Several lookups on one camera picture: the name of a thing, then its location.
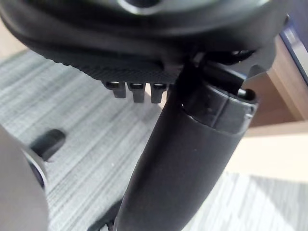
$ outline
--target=black plastic cylinder cover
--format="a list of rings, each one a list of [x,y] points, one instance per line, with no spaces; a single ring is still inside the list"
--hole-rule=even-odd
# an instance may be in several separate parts
[[[172,91],[134,170],[117,231],[184,228],[254,116],[255,98],[235,96],[203,80],[187,84],[186,75],[180,79],[184,84],[178,82]]]

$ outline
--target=chair seat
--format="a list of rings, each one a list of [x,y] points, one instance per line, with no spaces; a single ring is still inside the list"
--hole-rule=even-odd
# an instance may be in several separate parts
[[[108,79],[111,69],[110,80],[171,83],[193,52],[253,51],[272,42],[288,2],[0,0],[0,15],[29,48],[95,79]]]

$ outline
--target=light wood surface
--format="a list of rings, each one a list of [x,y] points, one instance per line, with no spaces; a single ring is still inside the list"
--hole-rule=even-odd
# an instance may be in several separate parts
[[[276,38],[277,56],[268,71],[281,97],[296,120],[308,119],[308,87],[280,37]]]
[[[234,152],[228,172],[308,182],[308,122],[252,128]]]
[[[0,20],[0,59],[10,57],[26,47],[18,41]]]

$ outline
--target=black plastic tab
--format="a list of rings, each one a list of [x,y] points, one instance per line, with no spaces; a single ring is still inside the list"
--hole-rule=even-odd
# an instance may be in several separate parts
[[[127,83],[128,89],[133,93],[135,103],[144,102],[145,83]]]
[[[125,99],[126,98],[126,88],[125,88],[125,82],[103,82],[104,86],[108,90],[112,90],[115,97],[118,99]]]
[[[151,84],[151,102],[161,103],[162,95],[167,90],[167,84],[153,83]]]

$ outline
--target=gray striped carpet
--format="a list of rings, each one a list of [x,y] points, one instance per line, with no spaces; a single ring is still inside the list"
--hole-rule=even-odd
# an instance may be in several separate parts
[[[68,133],[46,164],[50,231],[85,231],[123,195],[160,111],[31,51],[0,64],[0,123],[25,144]],[[307,217],[307,185],[225,173],[185,230],[307,231]]]

